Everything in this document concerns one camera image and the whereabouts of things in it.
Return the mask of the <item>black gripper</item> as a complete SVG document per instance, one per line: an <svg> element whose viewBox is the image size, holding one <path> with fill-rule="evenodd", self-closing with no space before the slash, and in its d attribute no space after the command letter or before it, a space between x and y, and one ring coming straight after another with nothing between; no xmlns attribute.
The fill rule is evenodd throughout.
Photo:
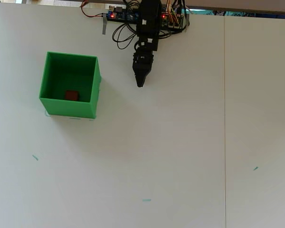
<svg viewBox="0 0 285 228"><path fill-rule="evenodd" d="M158 49L158 38L148 38L146 36L139 36L134 45L133 54L133 71L135 74L135 80L138 87L143 87L147 75L152 70L152 64L154 61L154 51ZM145 58L139 54L150 54Z"/></svg>

